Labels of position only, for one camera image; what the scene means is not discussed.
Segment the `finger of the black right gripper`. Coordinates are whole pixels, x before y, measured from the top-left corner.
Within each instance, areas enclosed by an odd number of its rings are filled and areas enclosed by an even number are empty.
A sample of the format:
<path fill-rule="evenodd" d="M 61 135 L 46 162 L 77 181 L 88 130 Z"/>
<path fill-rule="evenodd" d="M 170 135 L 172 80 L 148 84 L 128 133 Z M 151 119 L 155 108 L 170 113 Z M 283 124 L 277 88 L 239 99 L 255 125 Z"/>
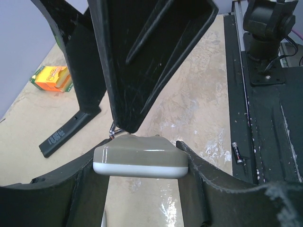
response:
<path fill-rule="evenodd" d="M 90 10 L 80 13 L 65 0 L 35 0 L 71 73 L 80 111 L 98 114 L 106 85 Z"/>
<path fill-rule="evenodd" d="M 114 124 L 137 132 L 218 7 L 212 0 L 90 0 L 88 5 Z"/>

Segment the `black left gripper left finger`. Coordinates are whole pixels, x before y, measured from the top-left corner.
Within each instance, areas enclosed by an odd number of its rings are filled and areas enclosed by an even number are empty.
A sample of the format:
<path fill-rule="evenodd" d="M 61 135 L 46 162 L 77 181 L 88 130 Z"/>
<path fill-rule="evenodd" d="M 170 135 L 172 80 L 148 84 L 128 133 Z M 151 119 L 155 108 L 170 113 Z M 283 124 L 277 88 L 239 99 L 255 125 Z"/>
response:
<path fill-rule="evenodd" d="M 0 188 L 2 227 L 104 227 L 109 177 L 93 170 L 94 149 L 30 183 Z"/>

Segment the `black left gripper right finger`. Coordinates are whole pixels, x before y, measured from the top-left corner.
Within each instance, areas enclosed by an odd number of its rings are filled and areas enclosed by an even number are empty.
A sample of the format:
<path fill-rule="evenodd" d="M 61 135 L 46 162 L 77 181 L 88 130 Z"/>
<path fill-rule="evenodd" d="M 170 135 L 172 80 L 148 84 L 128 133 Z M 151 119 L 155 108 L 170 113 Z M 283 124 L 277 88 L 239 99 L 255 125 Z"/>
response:
<path fill-rule="evenodd" d="M 186 227 L 301 227 L 302 183 L 255 185 L 235 178 L 198 156 L 182 141 L 188 174 L 178 180 Z"/>

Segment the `grey remote control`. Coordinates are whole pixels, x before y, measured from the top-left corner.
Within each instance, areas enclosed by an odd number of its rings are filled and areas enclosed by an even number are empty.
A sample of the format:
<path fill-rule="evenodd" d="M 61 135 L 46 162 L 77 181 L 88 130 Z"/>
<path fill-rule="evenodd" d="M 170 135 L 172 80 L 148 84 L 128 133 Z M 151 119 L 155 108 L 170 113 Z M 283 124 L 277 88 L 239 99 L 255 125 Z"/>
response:
<path fill-rule="evenodd" d="M 188 173 L 186 152 L 161 136 L 121 135 L 94 150 L 100 175 L 179 179 Z"/>

